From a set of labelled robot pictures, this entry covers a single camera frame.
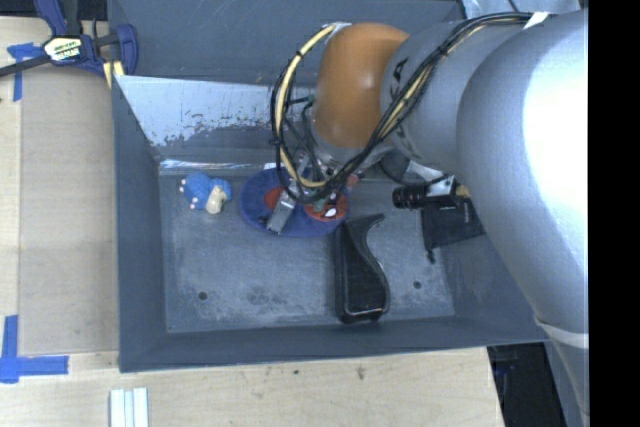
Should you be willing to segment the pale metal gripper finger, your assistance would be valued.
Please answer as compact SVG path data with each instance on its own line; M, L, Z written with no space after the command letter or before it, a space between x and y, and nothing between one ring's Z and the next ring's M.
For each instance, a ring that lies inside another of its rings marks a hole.
M281 233L292 216L296 202L287 192L269 192L266 205L271 210L266 227L273 233Z

